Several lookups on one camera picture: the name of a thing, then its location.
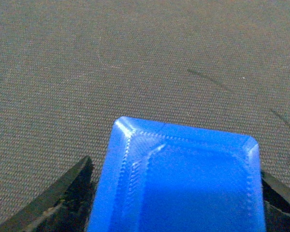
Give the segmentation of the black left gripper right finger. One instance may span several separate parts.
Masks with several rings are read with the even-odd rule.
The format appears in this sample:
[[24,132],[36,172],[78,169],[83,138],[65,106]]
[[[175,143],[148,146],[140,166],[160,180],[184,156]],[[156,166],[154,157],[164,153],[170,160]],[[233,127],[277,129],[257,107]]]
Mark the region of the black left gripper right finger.
[[290,188],[261,171],[265,223],[268,232],[290,232]]

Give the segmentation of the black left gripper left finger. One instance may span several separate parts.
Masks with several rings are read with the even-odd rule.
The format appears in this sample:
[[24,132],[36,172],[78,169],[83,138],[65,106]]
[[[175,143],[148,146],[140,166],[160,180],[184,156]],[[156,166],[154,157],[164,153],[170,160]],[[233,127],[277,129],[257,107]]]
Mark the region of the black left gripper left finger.
[[47,190],[10,219],[0,232],[84,232],[94,196],[94,165],[81,158]]

